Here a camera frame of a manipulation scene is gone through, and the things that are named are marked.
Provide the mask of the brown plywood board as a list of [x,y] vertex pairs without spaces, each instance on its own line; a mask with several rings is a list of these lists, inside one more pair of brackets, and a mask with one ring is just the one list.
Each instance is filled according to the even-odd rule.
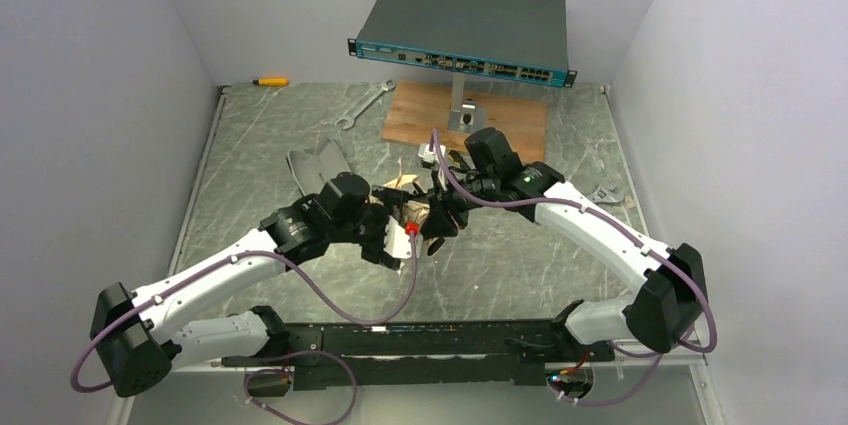
[[[467,90],[465,95],[486,112],[485,124],[501,131],[525,163],[545,158],[547,104]],[[466,132],[448,129],[451,89],[445,84],[401,81],[397,84],[384,122],[385,141],[418,146],[439,131],[440,143],[464,152]]]

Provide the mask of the beige black folding umbrella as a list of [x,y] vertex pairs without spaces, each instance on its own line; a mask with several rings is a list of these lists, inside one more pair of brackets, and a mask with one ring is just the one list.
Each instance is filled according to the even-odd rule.
[[426,240],[421,236],[420,227],[429,211],[429,202],[417,175],[401,174],[383,185],[373,185],[371,200],[383,205],[405,230],[410,223],[418,226],[421,257],[434,255],[444,244],[443,238]]

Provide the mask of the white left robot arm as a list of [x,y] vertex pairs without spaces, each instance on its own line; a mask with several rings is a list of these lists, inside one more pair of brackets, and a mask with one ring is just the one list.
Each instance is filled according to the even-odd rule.
[[246,357],[279,360],[289,332],[270,306],[225,319],[199,319],[215,303],[288,272],[299,275],[339,316],[361,325],[302,269],[333,244],[359,246],[363,260],[397,269],[415,264],[422,237],[404,212],[402,191],[373,188],[345,172],[313,194],[273,211],[223,250],[158,282],[129,289],[114,283],[97,296],[89,353],[99,358],[117,396],[139,395],[170,372],[202,361]]

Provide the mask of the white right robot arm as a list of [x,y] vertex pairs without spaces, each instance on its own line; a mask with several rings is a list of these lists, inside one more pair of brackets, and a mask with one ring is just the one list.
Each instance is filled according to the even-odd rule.
[[634,339],[656,354],[676,347],[710,353],[717,330],[709,305],[703,259],[693,246],[677,247],[640,233],[584,196],[548,164],[523,162],[499,130],[470,135],[472,167],[454,170],[437,132],[419,147],[430,169],[428,221],[447,220],[454,236],[475,208],[517,213],[589,252],[617,277],[627,294],[603,301],[577,300],[553,329],[570,347]]

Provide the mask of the teal network switch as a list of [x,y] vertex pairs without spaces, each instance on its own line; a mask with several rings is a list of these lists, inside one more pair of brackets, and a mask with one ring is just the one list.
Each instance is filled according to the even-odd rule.
[[570,88],[565,0],[376,0],[359,59]]

